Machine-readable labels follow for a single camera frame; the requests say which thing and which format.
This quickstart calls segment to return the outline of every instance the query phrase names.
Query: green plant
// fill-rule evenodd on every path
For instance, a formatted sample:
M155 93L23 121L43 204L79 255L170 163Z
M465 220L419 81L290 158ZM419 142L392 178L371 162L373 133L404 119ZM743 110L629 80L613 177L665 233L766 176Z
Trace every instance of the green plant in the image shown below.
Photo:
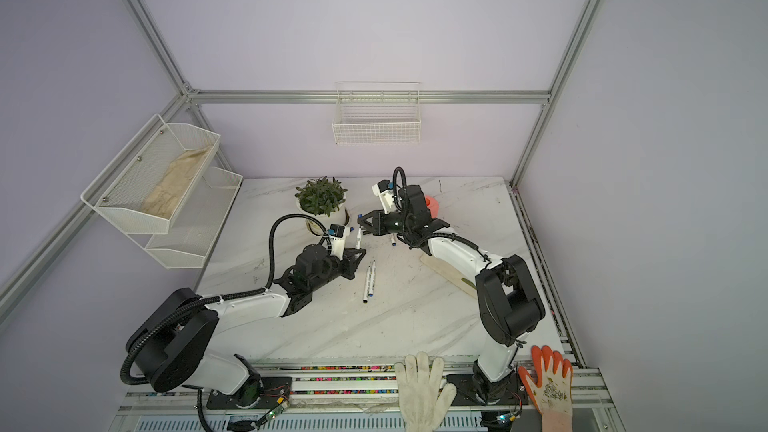
M315 216L330 216L344 202L344 192L347 191L335 177L332 182L328 176L307 180L306 187L296 187L296 190L302 210Z

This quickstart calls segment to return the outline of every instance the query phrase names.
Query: wrist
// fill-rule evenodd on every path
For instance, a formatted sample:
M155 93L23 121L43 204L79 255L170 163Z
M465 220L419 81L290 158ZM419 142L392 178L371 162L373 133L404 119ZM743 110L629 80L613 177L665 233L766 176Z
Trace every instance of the wrist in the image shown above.
M565 412L545 410L542 412L542 432L571 432L573 417Z

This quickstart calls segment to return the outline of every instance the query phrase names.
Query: white flower pot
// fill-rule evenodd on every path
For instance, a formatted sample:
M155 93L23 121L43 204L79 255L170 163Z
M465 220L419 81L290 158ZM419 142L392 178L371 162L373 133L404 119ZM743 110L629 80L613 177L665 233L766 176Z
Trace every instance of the white flower pot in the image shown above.
M344 192L344 200L346 201L346 192ZM334 212L331 213L330 216L326 216L325 214L322 214L321 216L316 216L314 214L310 214L306 210L304 210L301 207L301 203L299 202L299 198L296 197L296 207L301 211L302 214L307 214L308 216L313 216L317 220L320 221L321 224L323 224L328 230L328 227L331 226L331 224L338 224L340 226L346 226L347 223L347 214L346 214L346 207L344 206L346 202L342 202L339 204L339 207L336 208ZM311 220L306 221L306 226L309 230L312 231L312 234L314 235L322 235L322 230L320 230L320 227L317 226L314 222Z

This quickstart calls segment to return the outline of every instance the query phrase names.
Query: wire basket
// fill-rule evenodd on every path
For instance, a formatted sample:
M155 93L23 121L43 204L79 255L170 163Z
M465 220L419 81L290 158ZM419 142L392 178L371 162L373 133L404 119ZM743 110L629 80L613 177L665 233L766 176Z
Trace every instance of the wire basket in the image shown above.
M170 233L153 235L144 250L166 268L202 268L242 181L239 174L208 167Z
M333 136L337 144L418 143L421 134L422 116L417 90L339 91L333 119Z
M219 148L220 136L210 130L185 123L166 123L159 116L153 120L159 120L162 125L98 202L91 204L81 196L84 202L123 234L168 234L179 211L187 203L190 192L194 190ZM141 211L144 201L162 180L173 160L186 150L204 149L208 146L210 150L200 160L197 172L168 218Z

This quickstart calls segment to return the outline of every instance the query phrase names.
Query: table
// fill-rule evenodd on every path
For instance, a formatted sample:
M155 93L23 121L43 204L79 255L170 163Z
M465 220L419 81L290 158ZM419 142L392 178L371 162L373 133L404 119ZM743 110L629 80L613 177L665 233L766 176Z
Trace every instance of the table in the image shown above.
M348 188L350 225L358 214L381 208L371 186L381 178L340 178ZM226 225L197 286L198 294L251 290L266 283L269 272L267 238L274 221L298 212L294 194L304 178L243 180ZM514 213L502 177L417 177L428 196L437 199L439 217L494 254L520 255L528 264L539 293L544 290ZM303 220L292 218L275 235L276 277L296 260L303 247L317 243ZM354 246L354 240L347 243ZM259 364L392 364L420 350L446 362L474 361L487 334L473 298L421 264L421 252L389 236L365 235L368 252L354 280L337 278L313 295L312 302L285 318L249 322L215 335L209 347L241 354ZM362 302L366 269L376 260L376 289ZM550 314L528 336L515 361L531 360L532 345L563 351Z

